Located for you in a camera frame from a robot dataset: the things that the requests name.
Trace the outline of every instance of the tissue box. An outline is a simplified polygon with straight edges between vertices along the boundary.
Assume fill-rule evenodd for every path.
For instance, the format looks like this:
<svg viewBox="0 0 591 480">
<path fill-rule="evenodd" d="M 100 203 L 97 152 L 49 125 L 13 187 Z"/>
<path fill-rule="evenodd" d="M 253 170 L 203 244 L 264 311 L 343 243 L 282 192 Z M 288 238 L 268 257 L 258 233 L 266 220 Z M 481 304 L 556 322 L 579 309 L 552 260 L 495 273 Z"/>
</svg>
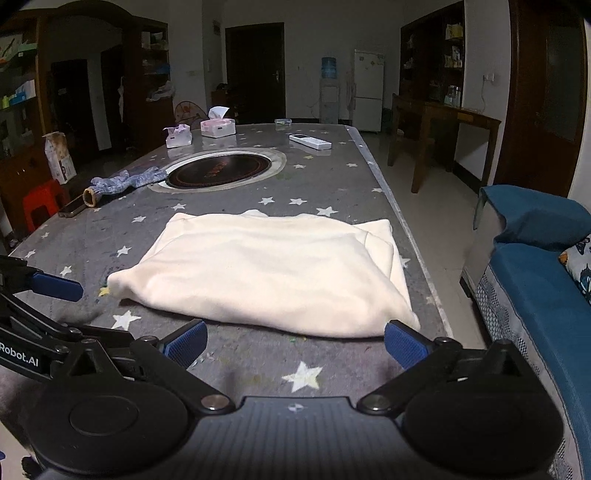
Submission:
<svg viewBox="0 0 591 480">
<path fill-rule="evenodd" d="M 180 124 L 178 127 L 167 127 L 164 130 L 168 131 L 167 148 L 185 147 L 193 142 L 191 127 L 188 125 Z"/>
<path fill-rule="evenodd" d="M 236 122 L 230 118 L 215 118 L 201 122 L 204 137 L 220 138 L 236 134 Z"/>
</svg>

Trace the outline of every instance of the gray star tablecloth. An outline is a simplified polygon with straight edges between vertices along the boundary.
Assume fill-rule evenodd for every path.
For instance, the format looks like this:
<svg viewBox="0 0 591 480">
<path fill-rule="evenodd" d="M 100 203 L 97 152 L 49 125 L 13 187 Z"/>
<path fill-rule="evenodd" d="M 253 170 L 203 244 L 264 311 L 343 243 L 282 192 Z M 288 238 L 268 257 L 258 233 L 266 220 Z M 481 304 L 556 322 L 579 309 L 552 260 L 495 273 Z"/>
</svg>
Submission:
<svg viewBox="0 0 591 480">
<path fill-rule="evenodd" d="M 292 133 L 330 141 L 332 150 L 320 153 L 304 149 L 289 141 L 288 135 Z M 191 146 L 172 150 L 161 147 L 133 162 L 129 172 L 140 173 L 193 153 L 229 147 L 277 150 L 285 154 L 287 163 L 274 176 L 232 189 L 163 193 L 142 187 L 119 197 L 104 197 L 100 208 L 86 209 L 72 219 L 55 216 L 12 255 L 28 256 L 30 265 L 80 282 L 85 289 L 84 298 L 69 303 L 30 292 L 19 296 L 59 322 L 106 328 L 128 325 L 136 338 L 162 338 L 188 318 L 151 310 L 129 300 L 119 301 L 102 289 L 110 273 L 129 268 L 141 259 L 176 212 L 240 214 L 258 209 L 270 216 L 325 214 L 351 224 L 387 218 L 403 258 L 421 332 L 429 338 L 450 335 L 439 298 L 408 226 L 356 129 L 342 125 L 294 124 L 287 129 L 245 125 L 236 127 L 235 136 L 217 140 L 201 137 L 196 131 Z M 236 403 L 245 395 L 345 395 L 355 403 L 401 372 L 381 339 L 305 338 L 213 322 L 208 323 L 208 330 L 207 349 L 189 370 Z M 305 372 L 309 373 L 308 381 L 302 382 Z M 0 368 L 0 417 L 24 442 L 21 425 L 41 388 L 36 382 Z"/>
</svg>

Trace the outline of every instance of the dark wooden door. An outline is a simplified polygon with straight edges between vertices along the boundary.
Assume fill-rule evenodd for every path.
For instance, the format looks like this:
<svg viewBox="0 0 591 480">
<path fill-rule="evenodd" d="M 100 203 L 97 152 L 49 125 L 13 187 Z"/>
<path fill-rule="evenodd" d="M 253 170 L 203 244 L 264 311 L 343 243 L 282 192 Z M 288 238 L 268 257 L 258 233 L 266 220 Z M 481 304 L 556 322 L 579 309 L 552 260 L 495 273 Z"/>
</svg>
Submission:
<svg viewBox="0 0 591 480">
<path fill-rule="evenodd" d="M 79 168 L 96 158 L 99 147 L 92 117 L 86 60 L 51 64 L 57 125 L 66 134 L 74 165 Z"/>
<path fill-rule="evenodd" d="M 568 196 L 587 99 L 583 21 L 561 2 L 511 0 L 509 108 L 495 183 Z"/>
<path fill-rule="evenodd" d="M 227 28 L 226 64 L 237 123 L 285 117 L 283 23 Z"/>
<path fill-rule="evenodd" d="M 123 45 L 116 45 L 100 53 L 100 69 L 111 147 L 114 151 L 125 151 L 125 131 L 119 110 L 119 88 L 125 76 Z"/>
</svg>

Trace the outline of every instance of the white wall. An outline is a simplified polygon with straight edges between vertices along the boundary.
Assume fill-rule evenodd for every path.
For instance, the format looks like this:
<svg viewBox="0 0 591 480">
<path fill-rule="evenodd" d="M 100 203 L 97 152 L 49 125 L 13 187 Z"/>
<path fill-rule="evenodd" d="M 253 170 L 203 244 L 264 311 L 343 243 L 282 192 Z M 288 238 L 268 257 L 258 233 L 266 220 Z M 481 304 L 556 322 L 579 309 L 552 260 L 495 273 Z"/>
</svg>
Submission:
<svg viewBox="0 0 591 480">
<path fill-rule="evenodd" d="M 170 0 L 168 5 L 168 57 L 170 78 L 176 88 L 174 104 L 191 101 L 205 110 L 202 0 Z"/>
<path fill-rule="evenodd" d="M 86 59 L 90 104 L 99 150 L 111 147 L 100 53 L 122 42 L 121 29 L 91 17 L 61 17 L 47 27 L 47 71 L 57 61 Z"/>
<path fill-rule="evenodd" d="M 587 111 L 583 140 L 579 152 L 579 161 L 574 171 L 573 183 L 570 186 L 569 198 L 584 205 L 591 210 L 591 25 L 585 22 L 585 33 L 587 35 Z"/>
<path fill-rule="evenodd" d="M 404 25 L 431 12 L 456 3 L 456 0 L 404 0 Z M 511 20 L 508 0 L 465 0 L 466 63 L 462 105 L 482 110 L 482 76 L 495 74 L 495 83 L 485 84 L 484 114 L 502 121 L 496 142 L 489 182 L 495 177 L 499 161 L 511 77 Z M 479 179 L 488 146 L 488 131 L 461 125 L 457 139 L 456 161 Z"/>
<path fill-rule="evenodd" d="M 168 21 L 167 0 L 109 0 L 136 17 L 151 18 L 161 22 Z M 70 3 L 69 0 L 31 0 L 23 9 L 57 8 Z"/>
<path fill-rule="evenodd" d="M 223 82 L 222 36 L 213 32 L 213 22 L 221 24 L 222 15 L 221 0 L 203 0 L 203 74 L 208 109 L 211 108 L 211 92 Z"/>
<path fill-rule="evenodd" d="M 227 0 L 223 27 L 285 23 L 285 103 L 292 118 L 318 118 L 322 57 L 336 57 L 340 79 L 339 118 L 348 119 L 346 73 L 353 50 L 386 55 L 384 106 L 398 92 L 402 5 L 394 0 Z M 223 68 L 225 73 L 225 46 Z"/>
</svg>

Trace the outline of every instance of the wooden desk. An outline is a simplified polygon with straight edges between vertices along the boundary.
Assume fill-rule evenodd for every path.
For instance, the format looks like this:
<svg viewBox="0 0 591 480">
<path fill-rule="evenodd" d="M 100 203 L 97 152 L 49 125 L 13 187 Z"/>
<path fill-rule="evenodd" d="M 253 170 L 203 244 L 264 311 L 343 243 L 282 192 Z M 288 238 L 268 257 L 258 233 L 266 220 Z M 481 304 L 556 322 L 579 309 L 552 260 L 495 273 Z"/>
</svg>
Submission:
<svg viewBox="0 0 591 480">
<path fill-rule="evenodd" d="M 411 192 L 417 193 L 425 176 L 427 175 L 427 146 L 429 145 L 429 133 L 431 131 L 431 120 L 449 120 L 453 122 L 473 125 L 475 127 L 486 128 L 489 131 L 488 148 L 486 149 L 486 160 L 484 163 L 484 171 L 482 172 L 481 186 L 488 184 L 488 178 L 491 174 L 492 159 L 495 155 L 496 137 L 499 132 L 500 120 L 490 118 L 485 115 L 464 110 L 462 108 L 455 108 L 435 102 L 423 102 L 411 98 L 400 97 L 394 95 L 392 101 L 392 108 L 398 109 L 398 115 L 394 115 L 392 124 L 392 143 L 390 144 L 390 151 L 388 153 L 388 165 L 394 165 L 396 157 L 396 143 L 397 131 L 400 121 L 400 112 L 409 112 L 421 116 L 421 130 L 419 134 L 420 149 L 418 153 L 417 163 L 414 167 L 413 185 Z M 447 169 L 450 171 L 453 167 L 455 145 L 453 147 L 452 155 L 450 156 L 450 165 Z"/>
</svg>

